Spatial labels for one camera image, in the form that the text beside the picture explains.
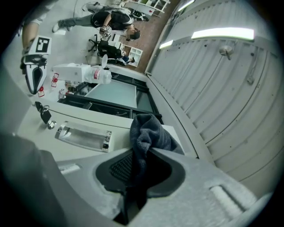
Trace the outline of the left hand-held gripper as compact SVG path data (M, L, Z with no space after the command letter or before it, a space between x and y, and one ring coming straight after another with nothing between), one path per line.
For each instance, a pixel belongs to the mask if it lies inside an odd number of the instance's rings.
M36 36L22 50L21 67L25 67L26 82L31 94L36 94L47 76L47 58L51 54L52 38Z

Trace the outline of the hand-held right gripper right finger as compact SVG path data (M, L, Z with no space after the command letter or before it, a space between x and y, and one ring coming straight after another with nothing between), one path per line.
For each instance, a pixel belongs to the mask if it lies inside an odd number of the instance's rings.
M151 151L180 164L185 179L171 195L147 201L143 227L247 227L272 197L268 193L258 199L208 162L161 149Z

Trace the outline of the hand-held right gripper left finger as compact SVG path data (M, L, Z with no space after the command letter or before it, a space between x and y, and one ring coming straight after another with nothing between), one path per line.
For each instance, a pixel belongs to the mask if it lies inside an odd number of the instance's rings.
M91 157L55 161L41 151L46 179L63 211L65 226L125 226L129 223L125 180L132 150L124 148Z

